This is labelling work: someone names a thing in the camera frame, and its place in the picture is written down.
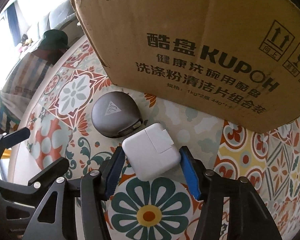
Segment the white square power adapter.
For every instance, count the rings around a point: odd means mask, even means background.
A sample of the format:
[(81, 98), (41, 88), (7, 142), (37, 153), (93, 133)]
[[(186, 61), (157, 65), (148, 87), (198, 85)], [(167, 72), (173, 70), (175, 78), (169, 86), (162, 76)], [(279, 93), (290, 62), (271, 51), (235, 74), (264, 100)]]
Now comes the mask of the white square power adapter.
[(141, 181), (155, 179), (180, 163), (181, 155), (160, 123), (127, 137), (122, 148)]

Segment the dark grey round case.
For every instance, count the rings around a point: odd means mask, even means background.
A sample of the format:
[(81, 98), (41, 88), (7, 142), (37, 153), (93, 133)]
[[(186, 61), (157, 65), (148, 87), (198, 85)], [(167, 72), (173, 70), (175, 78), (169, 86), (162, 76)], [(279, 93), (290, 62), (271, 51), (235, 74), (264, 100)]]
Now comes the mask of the dark grey round case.
[(97, 99), (91, 111), (91, 120), (95, 129), (108, 138), (127, 136), (143, 123), (134, 99), (120, 91), (106, 93)]

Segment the green hat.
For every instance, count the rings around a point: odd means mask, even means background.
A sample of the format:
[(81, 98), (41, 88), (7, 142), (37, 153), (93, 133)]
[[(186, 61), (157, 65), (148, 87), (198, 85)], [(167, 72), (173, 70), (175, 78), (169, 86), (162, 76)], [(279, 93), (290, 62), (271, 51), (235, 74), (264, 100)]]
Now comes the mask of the green hat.
[(68, 48), (69, 46), (67, 34), (64, 31), (57, 29), (47, 30), (38, 45), (38, 49), (42, 50), (57, 50)]

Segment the brown cardboard box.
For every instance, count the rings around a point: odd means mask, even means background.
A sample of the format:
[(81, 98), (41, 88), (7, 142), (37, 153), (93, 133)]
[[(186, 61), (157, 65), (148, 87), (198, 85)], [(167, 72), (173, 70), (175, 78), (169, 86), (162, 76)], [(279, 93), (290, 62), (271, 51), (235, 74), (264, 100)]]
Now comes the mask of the brown cardboard box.
[(300, 117), (290, 0), (70, 0), (115, 85), (263, 133)]

